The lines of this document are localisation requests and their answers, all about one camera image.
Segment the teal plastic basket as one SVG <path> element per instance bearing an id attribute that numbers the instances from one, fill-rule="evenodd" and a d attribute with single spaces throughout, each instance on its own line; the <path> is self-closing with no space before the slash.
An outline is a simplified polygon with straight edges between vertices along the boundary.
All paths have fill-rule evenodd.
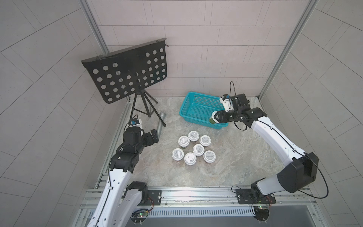
<path id="1" fill-rule="evenodd" d="M 224 110 L 219 97 L 189 92 L 185 97 L 179 114 L 185 121 L 220 130 L 229 123 L 212 124 L 210 118 L 215 111 Z"/>

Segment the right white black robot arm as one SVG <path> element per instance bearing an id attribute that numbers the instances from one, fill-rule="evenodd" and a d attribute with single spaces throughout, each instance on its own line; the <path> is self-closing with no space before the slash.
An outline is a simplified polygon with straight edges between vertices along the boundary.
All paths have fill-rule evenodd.
<path id="1" fill-rule="evenodd" d="M 260 108 L 251 108 L 245 94 L 223 95 L 220 102 L 224 109 L 212 114 L 212 124 L 245 124 L 267 142 L 285 166 L 276 175 L 258 180 L 251 185 L 253 200 L 282 191 L 295 193 L 316 180 L 319 172 L 318 157 L 313 152 L 306 153 L 292 143 Z"/>

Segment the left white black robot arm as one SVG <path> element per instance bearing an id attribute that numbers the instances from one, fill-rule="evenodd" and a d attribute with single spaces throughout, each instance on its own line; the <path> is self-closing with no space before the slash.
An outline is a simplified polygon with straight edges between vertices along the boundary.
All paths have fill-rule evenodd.
<path id="1" fill-rule="evenodd" d="M 129 180 L 143 149 L 158 142 L 156 129 L 145 133 L 134 126 L 124 131 L 123 143 L 110 160 L 108 180 L 89 227 L 124 227 L 136 207 L 148 199 L 147 184 Z"/>

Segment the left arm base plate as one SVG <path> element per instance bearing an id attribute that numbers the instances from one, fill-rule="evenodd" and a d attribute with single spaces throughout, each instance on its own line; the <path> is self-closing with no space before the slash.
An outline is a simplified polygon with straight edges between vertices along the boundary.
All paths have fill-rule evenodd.
<path id="1" fill-rule="evenodd" d="M 144 201 L 141 201 L 139 206 L 152 206 L 152 205 L 160 205 L 162 198 L 162 190 L 148 190 L 147 198 Z"/>

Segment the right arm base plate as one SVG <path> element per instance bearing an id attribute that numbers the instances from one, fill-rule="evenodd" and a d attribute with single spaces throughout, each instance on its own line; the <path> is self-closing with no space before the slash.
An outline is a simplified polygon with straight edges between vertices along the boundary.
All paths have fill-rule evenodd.
<path id="1" fill-rule="evenodd" d="M 237 200 L 239 204 L 267 204 L 272 205 L 276 204 L 276 198 L 274 194 L 269 195 L 261 195 L 258 199 L 252 196 L 251 189 L 248 188 L 237 188 L 233 189 L 233 192 L 236 194 Z"/>

